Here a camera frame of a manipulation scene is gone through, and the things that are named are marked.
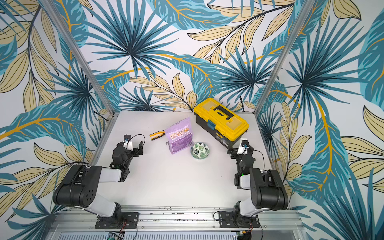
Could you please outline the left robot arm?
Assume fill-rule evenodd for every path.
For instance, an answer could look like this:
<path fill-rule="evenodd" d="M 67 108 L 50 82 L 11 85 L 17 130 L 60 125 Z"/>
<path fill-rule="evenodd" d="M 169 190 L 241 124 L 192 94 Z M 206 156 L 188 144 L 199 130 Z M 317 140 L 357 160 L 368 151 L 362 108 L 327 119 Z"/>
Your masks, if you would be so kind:
<path fill-rule="evenodd" d="M 129 216 L 122 212 L 120 204 L 111 202 L 97 193 L 100 183 L 122 183 L 128 177 L 129 166 L 134 157 L 143 154 L 144 142 L 133 147 L 130 135 L 117 144 L 113 150 L 110 166 L 75 165 L 53 194 L 53 202 L 65 207 L 80 208 L 95 214 L 102 227 L 117 228 L 123 225 Z"/>

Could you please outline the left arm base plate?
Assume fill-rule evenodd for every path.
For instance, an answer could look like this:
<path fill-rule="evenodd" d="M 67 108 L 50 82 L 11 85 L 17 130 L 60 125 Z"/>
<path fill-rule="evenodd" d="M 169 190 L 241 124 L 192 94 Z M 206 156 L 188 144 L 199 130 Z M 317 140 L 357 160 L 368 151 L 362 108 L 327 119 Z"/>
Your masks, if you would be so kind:
<path fill-rule="evenodd" d="M 138 212 L 125 212 L 108 218 L 97 217 L 95 229 L 135 229 L 139 215 Z"/>

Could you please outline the purple oats bag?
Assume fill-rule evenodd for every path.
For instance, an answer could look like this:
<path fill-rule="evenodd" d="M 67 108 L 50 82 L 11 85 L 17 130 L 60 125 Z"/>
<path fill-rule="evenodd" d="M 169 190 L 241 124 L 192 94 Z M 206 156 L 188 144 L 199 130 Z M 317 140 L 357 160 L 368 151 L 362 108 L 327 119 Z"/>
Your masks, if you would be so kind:
<path fill-rule="evenodd" d="M 193 144 L 191 118 L 187 117 L 165 129 L 171 154 L 178 153 Z"/>

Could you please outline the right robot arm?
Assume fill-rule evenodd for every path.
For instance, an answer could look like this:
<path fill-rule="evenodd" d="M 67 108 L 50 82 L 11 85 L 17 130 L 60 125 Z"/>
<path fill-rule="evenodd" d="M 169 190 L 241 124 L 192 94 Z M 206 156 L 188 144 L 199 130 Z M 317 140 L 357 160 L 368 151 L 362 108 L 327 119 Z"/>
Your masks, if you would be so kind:
<path fill-rule="evenodd" d="M 236 160 L 237 173 L 234 184 L 240 190 L 250 191 L 250 197 L 239 201 L 231 212 L 230 221 L 236 227 L 246 227 L 264 211 L 285 210 L 288 207 L 288 194 L 279 172 L 253 167 L 256 159 L 252 148 L 232 148 L 227 154 Z"/>

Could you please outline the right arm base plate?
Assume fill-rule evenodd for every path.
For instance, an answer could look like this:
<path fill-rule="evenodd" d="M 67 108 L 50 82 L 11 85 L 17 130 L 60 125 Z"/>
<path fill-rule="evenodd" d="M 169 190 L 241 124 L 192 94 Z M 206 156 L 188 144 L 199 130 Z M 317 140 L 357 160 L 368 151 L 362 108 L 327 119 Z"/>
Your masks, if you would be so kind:
<path fill-rule="evenodd" d="M 244 217 L 235 212 L 217 211 L 218 216 L 215 217 L 219 221 L 220 228 L 222 229 L 245 229 L 245 228 L 259 228 L 260 222 L 256 217 Z"/>

